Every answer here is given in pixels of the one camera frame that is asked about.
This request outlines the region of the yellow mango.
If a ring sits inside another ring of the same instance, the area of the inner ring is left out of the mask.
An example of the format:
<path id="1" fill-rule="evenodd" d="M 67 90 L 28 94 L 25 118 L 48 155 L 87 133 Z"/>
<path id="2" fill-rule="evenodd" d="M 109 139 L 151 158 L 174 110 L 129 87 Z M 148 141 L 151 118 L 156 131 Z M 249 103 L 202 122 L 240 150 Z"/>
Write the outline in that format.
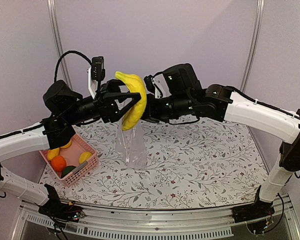
<path id="1" fill-rule="evenodd" d="M 53 158 L 60 154 L 60 148 L 49 149 L 47 152 L 47 160 L 52 161 Z"/>
<path id="2" fill-rule="evenodd" d="M 83 152 L 80 157 L 79 157 L 79 164 L 84 163 L 85 161 L 87 161 L 90 157 L 92 156 L 92 153 L 89 151 L 85 151 Z"/>

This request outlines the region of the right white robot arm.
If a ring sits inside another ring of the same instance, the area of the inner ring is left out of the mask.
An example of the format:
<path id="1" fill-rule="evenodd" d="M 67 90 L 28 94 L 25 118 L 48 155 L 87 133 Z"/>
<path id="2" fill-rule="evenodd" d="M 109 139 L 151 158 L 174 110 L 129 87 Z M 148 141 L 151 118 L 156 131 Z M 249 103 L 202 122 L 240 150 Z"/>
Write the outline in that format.
<path id="1" fill-rule="evenodd" d="M 212 84 L 202 88 L 191 64 L 182 63 L 160 72 L 170 96 L 154 75 L 144 78 L 148 90 L 142 119 L 151 123 L 173 124 L 191 115 L 200 120 L 243 124 L 279 138 L 282 143 L 274 167 L 256 191 L 253 203 L 232 208 L 236 223 L 273 214 L 273 201 L 292 175 L 300 172 L 300 109 L 287 111 L 251 98 L 233 86 Z"/>

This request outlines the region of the yellow lemon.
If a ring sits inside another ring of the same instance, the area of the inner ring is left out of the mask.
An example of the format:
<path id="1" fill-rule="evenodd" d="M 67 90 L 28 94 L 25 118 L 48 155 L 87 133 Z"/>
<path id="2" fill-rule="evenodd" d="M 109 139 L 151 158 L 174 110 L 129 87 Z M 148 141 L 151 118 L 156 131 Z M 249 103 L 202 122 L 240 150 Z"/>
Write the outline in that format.
<path id="1" fill-rule="evenodd" d="M 65 144 L 64 146 L 61 146 L 61 149 L 67 149 L 72 145 L 72 140 L 70 140 L 67 144 Z"/>

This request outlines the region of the clear zip top bag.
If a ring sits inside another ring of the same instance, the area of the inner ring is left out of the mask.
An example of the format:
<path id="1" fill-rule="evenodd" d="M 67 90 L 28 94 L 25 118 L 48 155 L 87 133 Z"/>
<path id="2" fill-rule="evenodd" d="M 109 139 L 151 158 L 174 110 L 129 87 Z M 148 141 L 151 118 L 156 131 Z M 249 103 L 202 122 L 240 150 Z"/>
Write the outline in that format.
<path id="1" fill-rule="evenodd" d="M 122 117 L 118 122 L 115 149 L 129 168 L 141 170 L 147 164 L 144 130 L 139 121 L 132 129 L 123 131 L 123 120 Z"/>

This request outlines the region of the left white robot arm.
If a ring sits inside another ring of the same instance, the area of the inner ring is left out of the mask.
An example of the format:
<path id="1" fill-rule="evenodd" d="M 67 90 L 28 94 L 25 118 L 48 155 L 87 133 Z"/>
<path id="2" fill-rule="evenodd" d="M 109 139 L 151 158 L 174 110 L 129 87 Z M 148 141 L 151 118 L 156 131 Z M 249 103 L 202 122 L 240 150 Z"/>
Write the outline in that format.
<path id="1" fill-rule="evenodd" d="M 83 216 L 80 206 L 62 203 L 55 188 L 40 185 L 20 177 L 1 163 L 5 160 L 34 151 L 52 150 L 66 145 L 75 135 L 74 125 L 88 120 L 102 119 L 104 123 L 119 121 L 129 110 L 145 100 L 145 88 L 121 86 L 128 84 L 113 79 L 101 85 L 95 96 L 83 97 L 71 90 L 63 80 L 54 82 L 43 95 L 51 116 L 24 129 L 0 135 L 0 192 L 33 202 L 39 213 L 52 218 L 75 221 Z"/>

